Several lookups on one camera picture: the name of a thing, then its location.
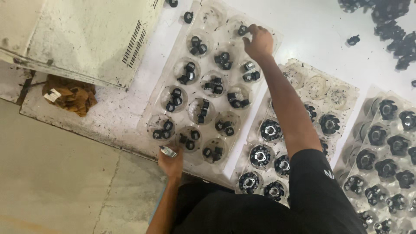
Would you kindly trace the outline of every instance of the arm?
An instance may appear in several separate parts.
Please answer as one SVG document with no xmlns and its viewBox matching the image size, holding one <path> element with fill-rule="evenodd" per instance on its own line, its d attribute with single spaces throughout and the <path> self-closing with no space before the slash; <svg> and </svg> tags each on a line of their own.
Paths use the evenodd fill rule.
<svg viewBox="0 0 416 234">
<path fill-rule="evenodd" d="M 168 183 L 146 234 L 168 234 L 172 230 L 173 214 L 178 197 L 183 169 L 183 149 L 174 149 L 177 156 L 170 158 L 159 150 L 159 166 L 168 175 Z"/>
<path fill-rule="evenodd" d="M 267 29 L 251 25 L 253 40 L 243 38 L 245 51 L 262 68 L 269 86 L 277 119 L 285 137 L 289 159 L 302 149 L 322 151 L 318 134 L 304 104 L 290 82 L 282 74 L 272 56 L 273 38 Z"/>
</svg>

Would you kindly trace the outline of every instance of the brown cloth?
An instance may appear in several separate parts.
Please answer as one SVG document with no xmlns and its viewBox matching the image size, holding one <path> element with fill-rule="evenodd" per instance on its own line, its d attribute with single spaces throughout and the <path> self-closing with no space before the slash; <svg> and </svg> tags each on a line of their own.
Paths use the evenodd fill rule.
<svg viewBox="0 0 416 234">
<path fill-rule="evenodd" d="M 75 112 L 81 117 L 86 116 L 88 110 L 97 104 L 94 96 L 95 85 L 92 84 L 49 74 L 42 89 L 42 96 L 51 89 L 55 89 L 62 96 L 57 98 L 55 102 L 45 99 L 47 102 L 67 111 Z"/>
</svg>

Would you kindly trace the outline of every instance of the white label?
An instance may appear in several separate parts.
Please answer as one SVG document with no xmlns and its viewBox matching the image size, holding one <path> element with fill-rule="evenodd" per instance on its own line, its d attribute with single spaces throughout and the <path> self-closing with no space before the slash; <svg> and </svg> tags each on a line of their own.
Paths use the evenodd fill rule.
<svg viewBox="0 0 416 234">
<path fill-rule="evenodd" d="M 45 95 L 43 95 L 44 98 L 48 99 L 51 102 L 55 102 L 55 100 L 60 96 L 62 96 L 62 94 L 60 94 L 55 89 L 51 89 Z"/>
</svg>

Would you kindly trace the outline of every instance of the small bottle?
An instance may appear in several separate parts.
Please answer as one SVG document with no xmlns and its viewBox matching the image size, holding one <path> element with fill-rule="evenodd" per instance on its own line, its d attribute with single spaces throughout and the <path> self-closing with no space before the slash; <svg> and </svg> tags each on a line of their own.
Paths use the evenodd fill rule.
<svg viewBox="0 0 416 234">
<path fill-rule="evenodd" d="M 164 153 L 166 156 L 168 157 L 175 157 L 177 155 L 177 153 L 175 151 L 173 151 L 171 148 L 164 146 L 164 145 L 159 145 L 162 153 Z"/>
</svg>

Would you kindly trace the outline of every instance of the dirty floor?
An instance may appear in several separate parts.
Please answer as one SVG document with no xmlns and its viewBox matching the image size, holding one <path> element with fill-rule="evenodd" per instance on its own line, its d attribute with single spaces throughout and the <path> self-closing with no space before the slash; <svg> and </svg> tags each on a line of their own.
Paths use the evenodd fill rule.
<svg viewBox="0 0 416 234">
<path fill-rule="evenodd" d="M 146 232 L 166 181 L 155 162 L 19 108 L 0 99 L 0 233 Z"/>
</svg>

